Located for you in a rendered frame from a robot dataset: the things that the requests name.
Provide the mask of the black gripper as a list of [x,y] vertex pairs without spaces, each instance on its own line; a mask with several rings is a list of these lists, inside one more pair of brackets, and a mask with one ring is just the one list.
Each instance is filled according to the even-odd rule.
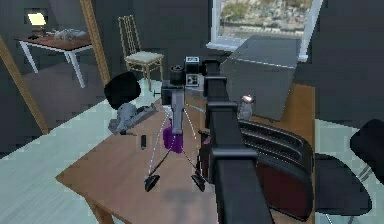
[[[160,128],[160,132],[155,142],[155,148],[153,149],[152,157],[150,160],[148,175],[144,180],[144,188],[146,192],[150,192],[156,186],[157,182],[160,179],[160,175],[157,174],[157,170],[164,163],[164,161],[166,160],[166,158],[168,157],[169,153],[173,148],[174,137],[172,136],[172,133],[175,135],[181,135],[183,133],[183,112],[186,114],[187,119],[190,123],[193,137],[196,138],[196,134],[195,134],[191,119],[189,118],[189,115],[186,112],[186,110],[184,110],[185,108],[184,84],[185,84],[184,67],[182,65],[172,65],[169,68],[169,79],[165,80],[161,86],[162,104],[168,105],[171,107],[172,117],[170,112],[166,113],[165,119],[163,120],[162,126]],[[157,164],[154,164],[156,147],[159,142],[162,142],[166,150],[166,153],[162,156],[162,158]],[[195,173],[191,176],[192,180],[194,181],[196,186],[199,188],[199,190],[201,192],[204,192],[206,179],[202,175],[199,149],[198,149],[195,165],[193,165],[188,155],[186,153],[184,154],[195,169]]]

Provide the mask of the brown wooden dining table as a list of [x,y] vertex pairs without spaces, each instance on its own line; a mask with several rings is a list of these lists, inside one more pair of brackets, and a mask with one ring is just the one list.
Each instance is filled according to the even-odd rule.
[[[315,90],[314,87],[293,84],[280,122],[252,117],[252,121],[271,125],[298,134],[311,146],[315,139]],[[205,115],[196,109],[186,109],[195,130],[184,131],[185,151],[196,160],[200,147],[199,129],[204,129]],[[182,154],[170,153],[160,167],[160,181],[151,192],[144,190],[144,178],[151,157],[149,147],[154,146],[165,113],[160,111],[133,128],[137,136],[110,136],[91,151],[56,176],[72,191],[81,195],[93,211],[99,224],[218,224],[217,205],[213,185],[207,184],[205,192],[192,183],[192,166]],[[139,134],[146,134],[147,149],[140,149]],[[287,196],[272,190],[267,192],[267,202],[273,202],[271,214],[275,224],[312,224],[313,202],[304,192],[304,182],[283,175],[271,166],[258,165],[258,174],[266,187],[282,190],[288,187]]]

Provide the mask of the grey lumpy object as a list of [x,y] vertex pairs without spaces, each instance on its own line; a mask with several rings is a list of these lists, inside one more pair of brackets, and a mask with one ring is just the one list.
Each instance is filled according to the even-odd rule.
[[124,103],[118,108],[117,117],[110,120],[108,128],[114,135],[134,135],[130,129],[156,112],[154,104],[137,108],[131,103]]

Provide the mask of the small grey shaker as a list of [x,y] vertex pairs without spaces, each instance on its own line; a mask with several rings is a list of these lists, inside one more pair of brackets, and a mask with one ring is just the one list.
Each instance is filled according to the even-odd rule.
[[241,97],[241,105],[238,111],[238,118],[241,120],[250,120],[252,117],[253,98],[250,95]]

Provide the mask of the black round-backed chair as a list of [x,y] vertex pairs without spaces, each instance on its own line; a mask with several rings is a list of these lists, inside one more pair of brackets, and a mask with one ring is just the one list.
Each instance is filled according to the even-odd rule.
[[[349,141],[353,153],[371,169],[384,185],[384,121],[371,119]],[[362,181],[341,160],[334,156],[315,154],[315,211],[349,217],[372,209],[372,199]]]
[[124,103],[138,98],[140,94],[140,84],[136,75],[131,71],[115,76],[104,87],[104,95],[109,105],[115,110]]

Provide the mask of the black ribbed office chair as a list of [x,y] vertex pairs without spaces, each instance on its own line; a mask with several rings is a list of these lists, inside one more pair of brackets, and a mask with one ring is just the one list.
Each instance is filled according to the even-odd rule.
[[[240,132],[244,144],[259,153],[256,175],[270,212],[276,210],[293,219],[305,222],[313,210],[313,152],[302,137],[267,124],[241,120]],[[202,137],[200,162],[206,173],[204,159],[210,145],[209,131]]]

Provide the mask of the yellow wooden slatted chair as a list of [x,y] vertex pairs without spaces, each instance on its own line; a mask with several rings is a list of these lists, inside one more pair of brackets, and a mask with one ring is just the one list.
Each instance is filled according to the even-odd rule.
[[142,49],[133,15],[120,16],[118,18],[118,27],[123,59],[127,70],[141,72],[148,83],[149,90],[152,90],[152,71],[158,69],[160,80],[163,80],[164,55]]

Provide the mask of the large grey box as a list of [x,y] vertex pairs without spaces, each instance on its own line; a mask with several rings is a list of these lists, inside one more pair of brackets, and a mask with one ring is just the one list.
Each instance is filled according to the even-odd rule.
[[298,63],[300,41],[253,35],[221,64],[231,101],[253,98],[254,116],[279,121]]

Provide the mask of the brown table with white legs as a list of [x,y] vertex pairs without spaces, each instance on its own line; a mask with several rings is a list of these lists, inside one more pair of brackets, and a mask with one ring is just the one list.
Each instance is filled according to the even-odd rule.
[[53,35],[39,37],[36,39],[16,37],[15,40],[20,44],[34,73],[38,73],[38,69],[30,52],[30,46],[62,53],[67,62],[73,66],[80,87],[85,87],[76,54],[93,48],[91,40],[88,36],[83,36],[72,41],[56,40]]

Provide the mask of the grey lumpy thing on desk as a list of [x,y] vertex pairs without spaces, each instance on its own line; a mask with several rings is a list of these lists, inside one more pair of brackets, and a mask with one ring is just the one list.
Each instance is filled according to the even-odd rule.
[[85,36],[86,32],[76,29],[64,29],[61,31],[55,30],[53,35],[55,40],[72,41],[74,38]]

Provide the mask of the white framed window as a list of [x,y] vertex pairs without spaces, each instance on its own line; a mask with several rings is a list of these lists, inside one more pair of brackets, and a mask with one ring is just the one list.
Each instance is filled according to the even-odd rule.
[[297,39],[298,59],[308,47],[323,0],[212,0],[210,39],[206,47],[235,51],[252,35]]

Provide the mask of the pale yellow table lamp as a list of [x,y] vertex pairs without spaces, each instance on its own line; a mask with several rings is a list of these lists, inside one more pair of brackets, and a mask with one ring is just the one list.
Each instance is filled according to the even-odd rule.
[[45,25],[47,24],[42,13],[29,13],[28,19],[32,25],[32,32],[35,35],[45,35]]

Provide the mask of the tan wooden door frame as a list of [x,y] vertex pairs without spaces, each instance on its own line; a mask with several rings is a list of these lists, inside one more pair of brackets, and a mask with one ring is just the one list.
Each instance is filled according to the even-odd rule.
[[[101,43],[101,38],[98,30],[98,25],[96,22],[96,16],[94,14],[94,9],[92,5],[92,0],[79,0],[81,4],[82,14],[85,19],[85,23],[88,29],[88,33],[90,35],[90,45],[73,49],[73,50],[64,50],[59,48],[52,48],[44,45],[39,45],[35,43],[27,43],[25,41],[21,41],[20,44],[24,50],[24,53],[26,54],[28,61],[30,62],[31,66],[33,67],[33,70],[37,72],[37,68],[34,64],[33,58],[29,52],[28,47],[29,46],[36,46],[43,49],[49,49],[56,52],[62,52],[65,55],[67,55],[70,58],[70,62],[72,63],[76,75],[78,78],[81,78],[81,72],[80,68],[78,66],[78,63],[76,61],[75,54],[77,52],[81,52],[86,49],[92,49],[95,54],[96,62],[98,65],[98,70],[100,73],[100,78],[103,83],[103,85],[106,85],[110,80],[110,73],[108,70],[103,46]],[[43,114],[41,113],[40,109],[38,108],[38,105],[36,101],[34,100],[29,88],[25,84],[23,77],[7,47],[5,44],[3,37],[0,35],[0,59],[4,63],[5,67],[7,68],[12,80],[16,84],[16,87],[21,94],[22,98],[24,99],[24,102],[28,106],[28,109],[30,110],[31,114],[33,115],[38,127],[40,128],[43,135],[46,135],[50,132],[50,129],[47,126],[47,123],[45,121],[45,118]]]

